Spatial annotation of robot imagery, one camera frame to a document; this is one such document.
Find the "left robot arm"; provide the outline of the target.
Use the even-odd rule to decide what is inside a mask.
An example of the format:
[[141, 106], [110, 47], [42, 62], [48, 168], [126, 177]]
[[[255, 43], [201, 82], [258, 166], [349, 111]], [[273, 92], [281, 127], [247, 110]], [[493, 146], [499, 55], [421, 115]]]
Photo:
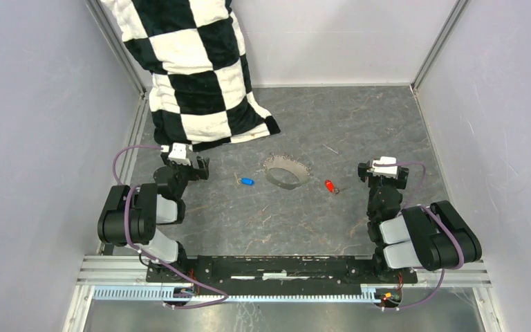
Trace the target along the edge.
[[184, 191], [191, 181], [209, 178], [209, 159], [190, 157], [190, 164], [178, 164], [167, 154], [165, 166], [153, 173], [153, 183], [143, 183], [128, 197], [128, 185], [114, 185], [97, 223], [99, 240], [115, 247], [128, 247], [152, 255], [153, 266], [161, 266], [173, 282], [189, 274], [189, 262], [181, 243], [158, 230], [159, 225], [178, 225], [185, 218]]

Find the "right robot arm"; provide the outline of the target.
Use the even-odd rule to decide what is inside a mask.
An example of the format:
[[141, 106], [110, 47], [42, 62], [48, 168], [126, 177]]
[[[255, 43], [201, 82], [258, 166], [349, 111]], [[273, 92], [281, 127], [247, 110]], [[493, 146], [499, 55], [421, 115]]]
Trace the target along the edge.
[[483, 255], [477, 236], [448, 200], [415, 206], [403, 201], [409, 166], [386, 156], [357, 166], [369, 188], [367, 229], [377, 246], [371, 271], [380, 282], [405, 268], [456, 270]]

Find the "key with red tag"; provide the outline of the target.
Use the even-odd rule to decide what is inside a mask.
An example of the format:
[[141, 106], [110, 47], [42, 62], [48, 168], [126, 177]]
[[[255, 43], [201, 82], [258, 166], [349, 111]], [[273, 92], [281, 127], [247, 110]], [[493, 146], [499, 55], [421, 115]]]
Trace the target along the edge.
[[332, 194], [338, 194], [339, 188], [331, 181], [331, 180], [325, 180], [324, 185], [326, 189], [331, 192]]

